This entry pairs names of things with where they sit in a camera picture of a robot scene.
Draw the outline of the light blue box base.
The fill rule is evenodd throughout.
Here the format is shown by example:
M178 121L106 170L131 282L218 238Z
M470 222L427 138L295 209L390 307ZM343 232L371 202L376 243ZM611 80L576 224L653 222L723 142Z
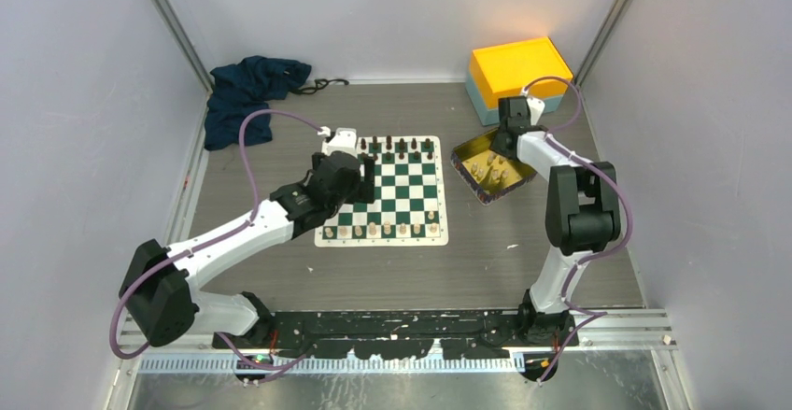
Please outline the light blue box base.
M498 108L488 107L485 104L482 94L478 90L478 87L470 74L467 75L465 80L465 90L468 93L476 114L483 126L495 125L500 122ZM543 98L544 113L547 114L555 112L559 108L562 99L562 95Z

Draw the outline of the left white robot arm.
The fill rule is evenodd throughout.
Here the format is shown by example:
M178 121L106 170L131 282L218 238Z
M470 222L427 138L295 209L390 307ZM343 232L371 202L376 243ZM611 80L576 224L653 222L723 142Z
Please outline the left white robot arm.
M374 188L371 156L317 152L302 180L279 187L239 218L171 247L154 239L139 245L121 282L120 307L147 347L188 332L223 332L263 346L273 332L263 303L250 292L222 295L204 286L252 255L317 229L343 205L372 203Z

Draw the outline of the dark blue cloth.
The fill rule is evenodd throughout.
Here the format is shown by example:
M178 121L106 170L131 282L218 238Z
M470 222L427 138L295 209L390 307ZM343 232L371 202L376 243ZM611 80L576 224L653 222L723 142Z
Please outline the dark blue cloth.
M249 56L210 71L214 88L207 101L204 149L221 150L238 142L243 120L285 99L308 80L312 66L292 59Z

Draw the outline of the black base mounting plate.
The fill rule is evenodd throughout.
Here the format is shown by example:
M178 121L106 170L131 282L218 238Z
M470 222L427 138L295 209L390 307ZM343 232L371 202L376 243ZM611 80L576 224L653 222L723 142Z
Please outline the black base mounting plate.
M511 349L554 350L573 332L569 312L547 316L518 309L277 312L247 334L238 349L262 349L293 359L338 360L354 355L385 361L423 359L438 346L445 360L505 359Z

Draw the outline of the yellow box lid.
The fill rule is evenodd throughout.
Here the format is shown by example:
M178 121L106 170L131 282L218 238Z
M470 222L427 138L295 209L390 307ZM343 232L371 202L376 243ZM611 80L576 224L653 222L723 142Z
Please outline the yellow box lid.
M487 108L502 97L518 95L537 78L573 79L573 72L547 36L474 49L469 74Z

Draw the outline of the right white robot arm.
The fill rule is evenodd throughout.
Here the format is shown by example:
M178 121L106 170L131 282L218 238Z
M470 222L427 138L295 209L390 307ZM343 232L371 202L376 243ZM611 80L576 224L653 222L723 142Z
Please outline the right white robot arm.
M490 144L495 153L531 167L547 181L544 227L551 248L518 308L518 333L534 346L565 326L586 259L621 233L615 168L578 156L536 125L543 107L532 96L501 98L500 123Z

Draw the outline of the aluminium front rail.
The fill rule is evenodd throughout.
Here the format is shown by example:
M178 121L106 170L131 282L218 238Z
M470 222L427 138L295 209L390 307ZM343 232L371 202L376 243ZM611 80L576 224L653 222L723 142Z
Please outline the aluminium front rail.
M242 374L254 369L233 353L149 354L137 367L140 374ZM430 374L430 373L511 373L524 372L521 358L446 360L439 353L417 359L384 360L373 356L368 360L351 355L344 359L300 361L289 369L291 374Z

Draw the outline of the gold metal tin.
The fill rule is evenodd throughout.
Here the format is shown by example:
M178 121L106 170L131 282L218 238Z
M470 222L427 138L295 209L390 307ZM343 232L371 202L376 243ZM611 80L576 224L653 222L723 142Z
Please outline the gold metal tin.
M529 183L536 172L490 149L497 131L490 130L452 149L451 164L481 205L490 205Z

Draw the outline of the green white chess board mat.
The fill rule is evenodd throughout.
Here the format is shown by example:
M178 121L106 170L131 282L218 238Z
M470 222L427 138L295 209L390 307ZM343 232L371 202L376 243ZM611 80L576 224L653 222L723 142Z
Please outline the green white chess board mat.
M449 240L446 187L440 138L436 135L361 136L358 153L375 159L375 201L372 204L343 205L336 216L314 231L316 247L419 247L445 246ZM435 212L429 220L428 213ZM368 224L377 224L377 235L368 234ZM382 233L383 224L392 225L391 237ZM408 226L408 235L398 235L399 225ZM429 226L439 225L431 237ZM414 237L413 225L421 224L423 234ZM347 228L347 237L338 236L338 227ZM362 237L354 235L360 226ZM331 227L333 238L324 229Z

